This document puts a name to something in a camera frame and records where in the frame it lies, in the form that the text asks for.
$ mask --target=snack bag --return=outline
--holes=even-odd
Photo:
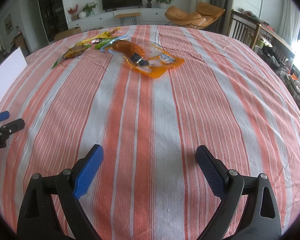
[[[91,47],[91,45],[95,43],[99,43],[104,39],[107,40],[105,41],[105,43],[107,43],[109,40],[113,40],[114,38],[110,38],[110,37],[118,30],[120,30],[120,27],[115,28],[113,31],[105,31],[90,39],[79,41],[78,43],[75,44],[73,48],[69,48],[65,54],[63,54],[60,58],[58,58],[58,60],[52,65],[52,68],[55,68],[60,62],[62,62],[66,58],[74,58],[80,56],[89,47]]]
[[[55,68],[61,61],[66,58],[74,58],[78,57],[83,54],[91,45],[81,45],[81,46],[74,46],[73,48],[69,48],[68,51],[63,54],[58,60],[52,65],[52,68]]]
[[[144,42],[135,44],[131,41],[116,38],[101,48],[102,52],[107,49],[112,54],[121,54],[133,68],[152,77],[158,78],[168,68],[178,67],[184,59],[175,57],[164,51],[158,44]]]
[[[117,40],[127,40],[131,41],[131,37],[128,35],[124,35],[121,37],[113,37],[113,38],[108,38],[108,39],[102,39],[96,46],[94,46],[95,49],[100,49],[102,52],[105,52],[104,49],[108,47],[110,44]]]
[[[105,31],[101,34],[98,34],[90,39],[87,40],[82,40],[79,41],[78,43],[76,43],[76,46],[81,46],[81,45],[92,45],[98,41],[100,41],[100,39],[109,39],[112,35],[114,35],[118,30],[120,30],[120,27],[115,28],[113,31]]]

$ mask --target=white cabinet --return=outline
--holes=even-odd
[[[95,16],[94,18],[96,18],[96,20],[92,20],[91,24],[92,24],[92,28],[96,28],[97,27],[104,27],[107,25],[112,25],[114,24],[114,16],[113,13],[103,13],[103,14],[98,14],[97,16]]]
[[[81,27],[82,31],[87,31],[90,29],[95,29],[99,27],[114,27],[120,26],[120,18],[115,18],[118,14],[128,14],[128,13],[141,13],[141,16],[137,17],[137,23],[140,25],[164,25],[168,22],[168,19],[164,16],[166,9],[159,8],[142,8],[142,9],[128,9],[128,10],[118,10],[114,12],[106,12],[100,14],[94,14],[83,19],[79,19],[68,23],[68,28]],[[124,19],[124,25],[131,25],[131,17],[126,17]]]
[[[143,22],[168,22],[164,16],[166,9],[144,9],[142,13]]]

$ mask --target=wooden stool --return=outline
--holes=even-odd
[[[131,17],[133,25],[137,25],[137,16],[141,16],[141,13],[126,13],[126,14],[118,14],[115,18],[120,18],[120,26],[124,25],[124,18]]]

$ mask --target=clear plastic bag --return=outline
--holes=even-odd
[[[133,42],[130,42],[131,44],[127,44],[127,42],[125,42],[125,48],[127,48],[127,45],[131,46],[129,55],[128,53],[119,52],[114,49],[118,47],[115,43],[118,40],[130,41],[131,38],[127,35],[118,37],[105,44],[101,48],[101,51],[109,51],[113,55],[122,55],[130,66],[150,77],[158,78],[164,72],[166,72],[167,69],[171,67],[178,67],[184,63],[183,59],[171,55],[170,53],[163,50],[158,44],[151,43],[149,41],[140,44],[135,44]],[[137,53],[133,53],[134,48],[137,48],[138,51],[142,51],[142,54],[144,54],[144,56],[142,57]]]

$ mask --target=tv stand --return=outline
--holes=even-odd
[[[117,8],[114,8],[114,9],[110,9],[110,10],[106,10],[105,12],[113,12],[113,11],[116,11],[117,10]]]
[[[123,24],[120,19],[120,14],[130,15],[130,17],[125,17],[124,25],[165,25],[169,22],[164,15],[166,11],[166,9],[160,8],[134,8],[123,10],[118,8],[112,12],[95,13],[89,17],[69,22],[68,28],[81,27],[82,31],[88,31],[99,27],[118,27]]]

